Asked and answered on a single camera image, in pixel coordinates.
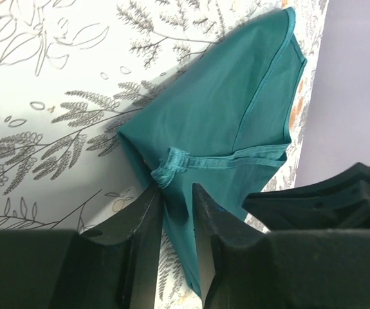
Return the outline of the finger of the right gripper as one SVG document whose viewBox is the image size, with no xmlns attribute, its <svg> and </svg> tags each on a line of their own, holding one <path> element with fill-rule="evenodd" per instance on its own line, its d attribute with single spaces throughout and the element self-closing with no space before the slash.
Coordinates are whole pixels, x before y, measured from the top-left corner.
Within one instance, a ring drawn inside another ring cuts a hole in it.
<svg viewBox="0 0 370 309">
<path fill-rule="evenodd" d="M 304 187 L 249 194 L 243 208 L 270 230 L 370 229 L 370 166 Z"/>
</svg>

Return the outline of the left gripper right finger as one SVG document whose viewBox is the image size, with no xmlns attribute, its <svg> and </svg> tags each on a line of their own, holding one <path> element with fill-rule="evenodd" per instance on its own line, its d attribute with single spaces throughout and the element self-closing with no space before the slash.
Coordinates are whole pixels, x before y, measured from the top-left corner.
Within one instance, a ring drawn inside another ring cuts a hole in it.
<svg viewBox="0 0 370 309">
<path fill-rule="evenodd" d="M 192 187 L 204 308 L 370 308 L 370 230 L 262 233 Z"/>
</svg>

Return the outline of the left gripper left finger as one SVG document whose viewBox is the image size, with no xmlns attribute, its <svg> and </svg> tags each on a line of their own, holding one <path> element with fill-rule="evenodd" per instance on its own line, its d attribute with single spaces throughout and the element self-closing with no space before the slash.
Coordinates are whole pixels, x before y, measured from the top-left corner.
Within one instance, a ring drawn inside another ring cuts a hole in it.
<svg viewBox="0 0 370 309">
<path fill-rule="evenodd" d="M 0 308 L 152 308 L 162 221 L 150 186 L 83 233 L 0 230 Z"/>
</svg>

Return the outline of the teal cloth napkin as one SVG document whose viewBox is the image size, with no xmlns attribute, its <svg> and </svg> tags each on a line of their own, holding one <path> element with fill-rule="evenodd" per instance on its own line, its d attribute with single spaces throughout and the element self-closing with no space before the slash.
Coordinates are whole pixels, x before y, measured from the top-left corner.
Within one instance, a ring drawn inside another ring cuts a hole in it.
<svg viewBox="0 0 370 309">
<path fill-rule="evenodd" d="M 141 185 L 162 190 L 164 230 L 197 294 L 192 186 L 243 220 L 245 198 L 285 164 L 306 66 L 294 29 L 289 7 L 234 30 L 118 131 Z"/>
</svg>

